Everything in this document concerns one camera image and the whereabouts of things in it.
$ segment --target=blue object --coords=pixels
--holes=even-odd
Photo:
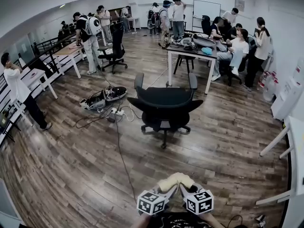
[[[209,47],[203,47],[201,51],[207,55],[212,55],[212,49]]]

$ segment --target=white backpack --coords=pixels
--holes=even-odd
[[[83,29],[89,36],[95,36],[98,33],[101,32],[101,25],[96,17],[89,17],[89,19],[86,19],[84,17],[80,17],[79,19],[84,20],[85,23],[85,29]]]

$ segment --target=poster on wall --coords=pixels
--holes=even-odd
[[[244,12],[245,1],[243,1],[243,0],[235,0],[234,7],[237,8],[239,11]]]

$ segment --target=water bottle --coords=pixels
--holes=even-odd
[[[277,78],[271,80],[269,84],[264,87],[263,97],[266,101],[271,102],[276,93]]]
[[[257,90],[261,90],[265,87],[266,81],[267,79],[270,78],[270,73],[268,71],[264,71],[264,73],[262,73],[258,83],[257,83]]]

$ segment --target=black office chair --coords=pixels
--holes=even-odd
[[[175,132],[184,128],[189,133],[191,129],[186,126],[190,120],[189,112],[198,108],[203,101],[193,101],[194,90],[197,89],[197,80],[193,73],[189,73],[190,89],[184,88],[154,88],[143,89],[143,73],[136,76],[134,88],[138,99],[128,97],[128,101],[143,111],[141,126],[142,132],[146,127],[154,131],[164,131],[161,147],[167,147],[167,131]]]
[[[122,40],[123,40],[123,34],[124,30],[121,26],[121,23],[117,23],[114,26],[114,31],[113,31],[113,53],[112,54],[106,54],[106,50],[109,47],[101,47],[98,50],[102,51],[104,54],[99,55],[98,58],[105,58],[109,60],[109,64],[106,66],[102,67],[102,71],[105,71],[105,68],[112,66],[112,74],[115,74],[114,72],[114,67],[115,65],[124,65],[124,68],[128,68],[128,65],[123,63],[124,59],[122,58],[125,54],[124,46],[122,45]]]
[[[211,25],[210,25],[210,17],[207,15],[203,15],[201,22],[201,28],[203,29],[204,34],[210,36],[211,34]]]

